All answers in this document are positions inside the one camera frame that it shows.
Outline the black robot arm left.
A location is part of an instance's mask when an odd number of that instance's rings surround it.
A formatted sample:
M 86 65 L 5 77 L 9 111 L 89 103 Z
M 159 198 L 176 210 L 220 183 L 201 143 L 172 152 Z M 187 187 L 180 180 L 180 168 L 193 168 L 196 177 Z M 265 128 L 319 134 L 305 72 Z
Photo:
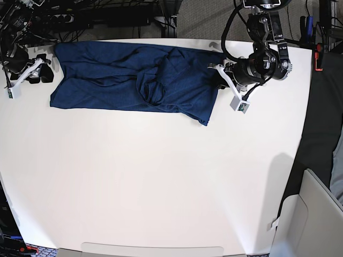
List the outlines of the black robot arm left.
M 262 86 L 271 79 L 284 80 L 292 70 L 288 45 L 282 32 L 279 10 L 289 1 L 240 1 L 234 3 L 221 36 L 221 50 L 226 56 L 224 75 L 227 75 L 237 88 L 248 85 Z M 253 53 L 249 57 L 235 57 L 226 48 L 230 27 L 240 11 L 250 9 L 248 19 L 243 23 L 253 42 Z

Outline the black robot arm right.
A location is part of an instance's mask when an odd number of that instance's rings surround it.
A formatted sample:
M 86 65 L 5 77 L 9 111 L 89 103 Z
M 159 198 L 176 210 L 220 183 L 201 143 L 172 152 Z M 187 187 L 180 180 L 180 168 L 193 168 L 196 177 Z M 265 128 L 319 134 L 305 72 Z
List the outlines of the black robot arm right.
M 46 54 L 30 58 L 27 45 L 55 43 L 50 34 L 40 34 L 31 27 L 39 20 L 36 8 L 44 1 L 1 1 L 1 69 L 7 87 L 20 77 L 30 84 L 51 83 L 54 73 Z

